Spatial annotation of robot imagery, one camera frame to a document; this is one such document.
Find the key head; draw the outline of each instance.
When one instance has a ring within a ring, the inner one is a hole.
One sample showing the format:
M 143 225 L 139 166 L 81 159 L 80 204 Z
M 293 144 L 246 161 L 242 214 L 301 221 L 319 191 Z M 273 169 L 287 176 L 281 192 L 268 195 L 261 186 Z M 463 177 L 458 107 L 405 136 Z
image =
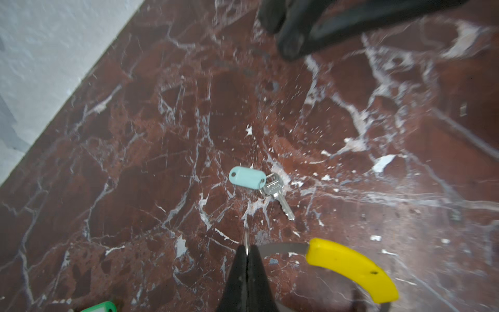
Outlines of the key head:
M 280 191 L 284 186 L 284 182 L 277 173 L 271 173 L 267 176 L 265 185 L 261 188 L 267 195 L 273 195 Z

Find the key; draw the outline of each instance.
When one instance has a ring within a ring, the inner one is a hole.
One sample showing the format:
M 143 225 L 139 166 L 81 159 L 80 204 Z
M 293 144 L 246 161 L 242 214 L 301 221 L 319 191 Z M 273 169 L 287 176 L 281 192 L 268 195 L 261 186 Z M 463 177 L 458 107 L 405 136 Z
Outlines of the key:
M 277 199 L 281 204 L 282 211 L 287 216 L 287 218 L 291 221 L 294 220 L 294 214 L 291 210 L 291 207 L 284 198 L 284 195 L 281 192 L 284 183 L 280 176 L 276 173 L 271 173 L 267 176 L 266 184 L 261 188 L 262 192 L 267 196 L 272 196 L 274 199 Z

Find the floor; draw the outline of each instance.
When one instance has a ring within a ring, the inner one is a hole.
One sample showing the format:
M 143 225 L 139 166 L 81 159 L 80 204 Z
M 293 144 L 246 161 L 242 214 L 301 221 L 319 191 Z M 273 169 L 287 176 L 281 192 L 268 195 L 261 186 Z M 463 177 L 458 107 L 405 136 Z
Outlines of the floor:
M 363 253 L 392 311 L 499 309 L 497 1 L 293 63 L 258 2 L 145 1 L 0 188 L 0 310 L 214 311 L 244 224 Z M 236 165 L 281 175 L 295 221 Z M 359 299 L 302 256 L 264 263 L 295 311 Z
M 0 1 L 0 185 L 141 3 Z

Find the green key tag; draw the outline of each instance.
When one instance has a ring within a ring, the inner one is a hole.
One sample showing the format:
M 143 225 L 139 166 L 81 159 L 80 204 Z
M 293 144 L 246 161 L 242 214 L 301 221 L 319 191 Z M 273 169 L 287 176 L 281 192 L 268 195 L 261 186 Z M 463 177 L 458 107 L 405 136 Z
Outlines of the green key tag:
M 82 312 L 116 312 L 116 306 L 111 301 L 106 301 L 99 305 L 85 309 Z
M 229 173 L 229 181 L 234 185 L 259 190 L 265 185 L 265 172 L 251 168 L 236 166 Z

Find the yellow tool handle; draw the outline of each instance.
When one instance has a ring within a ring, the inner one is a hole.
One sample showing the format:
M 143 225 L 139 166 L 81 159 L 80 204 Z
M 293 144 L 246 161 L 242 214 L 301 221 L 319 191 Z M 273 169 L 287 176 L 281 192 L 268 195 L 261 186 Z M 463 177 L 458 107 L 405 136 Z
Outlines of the yellow tool handle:
M 314 238 L 305 257 L 310 265 L 330 269 L 353 280 L 377 304 L 395 301 L 399 297 L 395 284 L 379 266 L 348 247 Z

